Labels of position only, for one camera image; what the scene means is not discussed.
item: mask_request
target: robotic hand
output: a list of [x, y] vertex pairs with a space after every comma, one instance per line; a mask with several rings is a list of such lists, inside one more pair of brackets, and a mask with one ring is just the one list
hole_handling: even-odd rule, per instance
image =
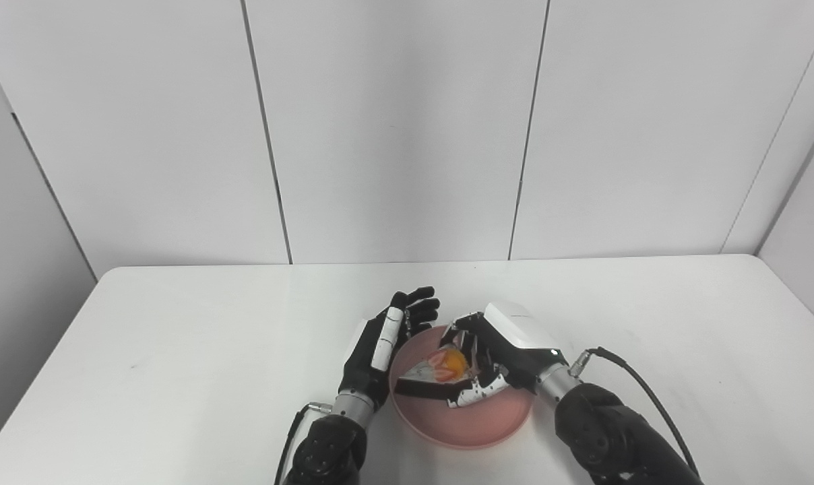
[[[432, 297], [431, 286], [411, 294], [397, 292], [385, 310], [366, 322], [345, 362], [330, 414], [314, 421], [296, 448], [288, 485], [358, 483], [358, 470], [365, 461], [366, 429], [374, 412], [389, 397], [392, 357], [408, 338], [431, 328], [431, 322], [437, 320], [440, 301]], [[291, 430], [298, 425], [295, 421]], [[281, 465], [278, 469], [276, 485], [280, 485]]]
[[[441, 340], [459, 345], [478, 363], [480, 375], [469, 389], [450, 394], [450, 406], [466, 406], [489, 397], [500, 379], [538, 394], [555, 408], [557, 436], [597, 484], [703, 485], [678, 430], [646, 383], [623, 359], [602, 348], [586, 350], [568, 366], [553, 339], [523, 307], [491, 303], [484, 313], [457, 319]], [[668, 421], [689, 463], [637, 412], [614, 393], [583, 383], [579, 375], [592, 355], [626, 368]]]

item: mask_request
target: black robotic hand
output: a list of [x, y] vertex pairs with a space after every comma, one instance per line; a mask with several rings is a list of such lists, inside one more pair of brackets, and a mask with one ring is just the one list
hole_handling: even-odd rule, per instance
[[[555, 411], [558, 438], [597, 485], [703, 485], [687, 445], [646, 381], [621, 357], [601, 347], [586, 350], [570, 368], [542, 326], [523, 307], [488, 304], [484, 313], [460, 317], [447, 328], [441, 345], [474, 354], [481, 374], [457, 395], [457, 406], [490, 397], [496, 379], [542, 397]], [[683, 459], [640, 414], [614, 393], [579, 375], [589, 356], [622, 366], [641, 384], [674, 434]]]
[[411, 294], [397, 292], [392, 303], [368, 320], [354, 351], [344, 363], [339, 393], [347, 390], [370, 398], [374, 411], [389, 397], [389, 365], [395, 353], [413, 335], [431, 328], [437, 320], [440, 300], [432, 286], [417, 288]]
[[[331, 414], [314, 421], [293, 455], [288, 485], [355, 485], [365, 462], [366, 429], [374, 412], [389, 397], [389, 366], [408, 338], [431, 328], [440, 301], [434, 288], [411, 294], [397, 292], [392, 303], [362, 329], [338, 387]], [[287, 448], [281, 456], [276, 484]]]

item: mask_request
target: white table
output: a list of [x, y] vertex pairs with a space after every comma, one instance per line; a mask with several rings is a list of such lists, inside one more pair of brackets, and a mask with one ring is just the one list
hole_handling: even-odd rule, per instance
[[[1, 432], [0, 484], [270, 483], [296, 409], [333, 398], [357, 322], [429, 284], [441, 321], [504, 298], [570, 359], [626, 358], [707, 483], [814, 484], [814, 316], [742, 255], [116, 269]], [[593, 359], [583, 378], [670, 438], [623, 371]], [[484, 451], [430, 445], [391, 406], [369, 438], [367, 484], [590, 483], [540, 406]]]

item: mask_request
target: black robot forearm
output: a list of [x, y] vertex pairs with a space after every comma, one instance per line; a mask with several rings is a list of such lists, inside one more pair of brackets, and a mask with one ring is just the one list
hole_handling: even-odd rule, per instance
[[286, 485], [356, 485], [366, 448], [366, 432], [354, 420], [319, 418], [296, 448]]
[[595, 483], [703, 485], [644, 417], [603, 387], [585, 383], [568, 391], [556, 406], [555, 424]]

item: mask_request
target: fingertip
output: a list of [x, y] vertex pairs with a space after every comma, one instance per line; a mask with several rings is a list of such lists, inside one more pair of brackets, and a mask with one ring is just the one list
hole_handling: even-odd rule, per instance
[[418, 325], [419, 323], [435, 322], [438, 316], [437, 310], [423, 310], [418, 313], [410, 313], [410, 323]]
[[404, 310], [404, 308], [407, 308], [407, 303], [407, 294], [404, 292], [396, 292], [394, 295], [392, 295], [392, 301], [389, 303], [389, 306], [394, 306], [398, 308], [398, 310]]
[[411, 292], [410, 301], [424, 300], [432, 296], [434, 296], [434, 286], [422, 286], [422, 288], [417, 288], [416, 291]]
[[437, 300], [437, 298], [422, 300], [407, 306], [410, 313], [422, 313], [423, 311], [437, 310], [437, 308], [440, 308], [440, 300]]

